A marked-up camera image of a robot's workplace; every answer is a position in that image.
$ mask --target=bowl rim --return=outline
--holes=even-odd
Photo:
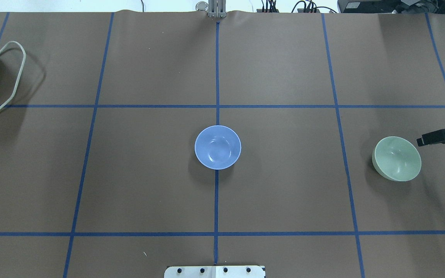
[[[238,139],[238,144],[240,145],[240,152],[238,152],[238,155],[236,156],[234,162],[231,163],[231,164],[229,164],[227,167],[223,167],[223,168],[214,168],[214,167],[211,167],[211,166],[209,166],[209,165],[206,165],[204,162],[202,162],[202,161],[200,160],[200,157],[198,156],[198,153],[197,153],[197,142],[198,142],[198,139],[199,139],[199,137],[200,137],[200,134],[202,134],[203,132],[205,132],[205,131],[208,130],[208,129],[212,129],[212,128],[215,128],[215,127],[223,127],[223,128],[226,128],[226,129],[230,130],[231,132],[233,132],[233,134],[234,134],[234,135],[236,136],[236,138]],[[202,165],[204,165],[205,167],[207,167],[207,168],[209,168],[209,169],[213,169],[213,170],[222,170],[222,169],[226,169],[226,168],[229,168],[229,167],[233,166],[233,164],[235,164],[235,163],[238,161],[238,159],[240,158],[240,154],[241,154],[241,139],[240,139],[240,136],[238,136],[238,134],[237,134],[234,130],[232,130],[231,128],[226,127],[226,125],[211,125],[210,127],[204,128],[204,129],[197,135],[197,138],[195,139],[195,144],[194,144],[193,148],[194,148],[194,151],[195,151],[195,156],[197,157],[198,161],[199,161],[200,163],[202,163]]]
[[[418,157],[418,164],[420,165],[420,167],[419,167],[419,169],[418,169],[418,172],[413,176],[413,178],[410,178],[410,179],[408,179],[408,180],[400,180],[400,179],[398,179],[398,178],[394,178],[393,176],[391,176],[391,175],[387,174],[386,172],[384,172],[383,169],[382,169],[382,167],[378,164],[378,162],[377,162],[377,148],[378,148],[379,144],[381,144],[382,141],[384,141],[384,140],[386,140],[386,139],[389,139],[389,138],[401,139],[401,141],[404,141],[404,142],[410,144],[410,146],[416,151],[416,155],[417,155],[417,157]],[[388,136],[388,137],[384,137],[383,139],[381,139],[381,140],[375,145],[375,148],[374,148],[374,158],[375,158],[375,161],[376,161],[376,163],[377,163],[379,169],[382,171],[382,173],[384,173],[386,176],[388,176],[389,178],[391,178],[393,181],[411,181],[411,180],[413,180],[414,178],[416,178],[416,177],[418,176],[418,174],[420,174],[420,171],[421,171],[421,169],[422,169],[422,157],[420,156],[420,152],[418,151],[418,149],[417,149],[417,148],[416,148],[410,141],[404,139],[403,137],[398,137],[398,136]]]

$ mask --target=bowl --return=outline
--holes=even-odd
[[[224,125],[213,125],[202,130],[195,140],[195,155],[210,169],[228,168],[238,160],[240,153],[240,138]]]
[[[418,150],[408,140],[390,136],[377,143],[372,152],[377,172],[391,181],[411,181],[422,169]]]

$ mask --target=metal bracket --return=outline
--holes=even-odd
[[[226,17],[226,0],[209,0],[207,15],[218,18]]]
[[[265,278],[264,266],[168,267],[164,278]]]

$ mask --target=white cable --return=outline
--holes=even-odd
[[[1,104],[0,110],[3,109],[15,97],[16,89],[18,88],[18,84],[20,83],[20,77],[22,76],[23,66],[25,65],[25,60],[27,59],[27,53],[25,52],[25,49],[23,49],[23,46],[21,44],[19,44],[18,42],[15,42],[15,41],[7,42],[5,44],[5,46],[3,46],[1,48],[0,54],[2,54],[3,51],[5,51],[5,49],[7,48],[7,46],[9,44],[17,44],[20,47],[20,49],[22,50],[23,58],[22,58],[22,64],[20,65],[20,71],[18,72],[18,75],[16,76],[16,81],[15,81],[15,86],[13,88],[13,92],[11,93],[11,96],[8,98],[8,100],[6,100],[3,104]]]
[[[250,2],[250,5],[252,5],[252,12],[255,12],[255,10],[253,9],[253,3],[252,0],[248,0]]]

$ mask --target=blue tape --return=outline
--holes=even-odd
[[[348,193],[350,195],[351,216],[353,219],[353,228],[355,229],[355,233],[357,233],[358,232],[357,214],[355,212],[355,201],[353,200],[353,190],[351,187],[350,170],[348,168],[348,158],[346,157],[346,148],[345,148],[345,142],[344,142],[344,137],[343,137],[343,127],[341,126],[341,115],[339,114],[338,97],[337,97],[337,93],[336,93],[336,83],[334,81],[334,73],[332,71],[331,53],[329,50],[329,40],[327,39],[327,28],[325,25],[324,14],[321,14],[321,17],[322,17],[322,26],[324,29],[325,50],[327,52],[327,63],[329,64],[329,75],[331,77],[332,94],[334,97],[334,105],[336,106],[336,118],[338,121],[339,138],[341,139],[341,150],[343,151],[343,162],[345,165],[346,179],[348,181]],[[362,248],[360,246],[360,237],[358,236],[358,234],[355,235],[355,239],[357,242],[357,253],[358,253],[358,263],[360,265],[360,274],[362,275],[362,278],[365,278],[365,270],[363,268]]]
[[[219,235],[219,170],[215,170],[215,187],[214,187],[214,265],[217,264],[218,258],[218,235]]]
[[[1,30],[0,30],[0,42],[1,42],[1,37],[3,35],[3,32],[5,31],[6,28],[6,23],[8,22],[8,18],[9,18],[9,12],[7,12],[6,16],[5,16],[5,21],[3,21],[3,25],[1,26]]]
[[[217,108],[212,104],[8,104],[5,108]],[[445,108],[445,105],[339,104],[339,108]],[[334,104],[235,104],[219,108],[336,108]]]
[[[216,23],[216,125],[219,125],[219,21]]]
[[[431,26],[430,20],[429,20],[429,14],[427,14],[427,13],[425,13],[425,20],[427,21],[427,27],[429,28],[429,34],[430,34],[430,39],[432,41],[432,46],[434,47],[434,52],[436,53],[437,62],[438,62],[439,67],[440,67],[440,72],[442,73],[442,77],[444,78],[444,83],[445,83],[445,70],[444,70],[444,66],[442,65],[442,61],[440,60],[440,56],[438,54],[436,40],[434,39],[434,34],[432,33],[432,26]]]
[[[70,236],[68,252],[66,254],[63,278],[66,278],[68,275],[68,266],[70,263],[70,257],[71,257],[71,252],[72,252],[72,248],[73,248],[73,238],[74,238],[73,234],[76,229],[76,220],[78,218],[80,201],[82,199],[83,182],[85,181],[85,173],[87,172],[88,155],[90,153],[90,144],[92,143],[92,135],[94,132],[95,117],[97,116],[97,105],[99,104],[100,90],[101,90],[101,85],[102,85],[102,77],[104,75],[104,67],[106,67],[107,51],[109,49],[109,39],[111,39],[111,29],[113,27],[113,20],[114,20],[114,13],[112,12],[111,18],[109,20],[109,29],[107,32],[106,46],[104,48],[104,56],[102,58],[102,66],[101,66],[101,70],[100,70],[99,84],[97,85],[97,94],[95,96],[95,107],[94,107],[94,111],[92,113],[92,121],[90,122],[90,130],[88,132],[87,149],[85,150],[85,158],[83,159],[82,175],[80,177],[80,185],[78,188],[78,195],[76,196],[75,213],[73,215],[73,223],[72,223],[72,227],[71,227],[72,235]]]
[[[0,236],[71,236],[74,237],[169,237],[169,236],[214,236],[215,232],[0,232]],[[419,231],[332,231],[332,232],[217,232],[218,236],[409,236],[444,235],[445,230]]]

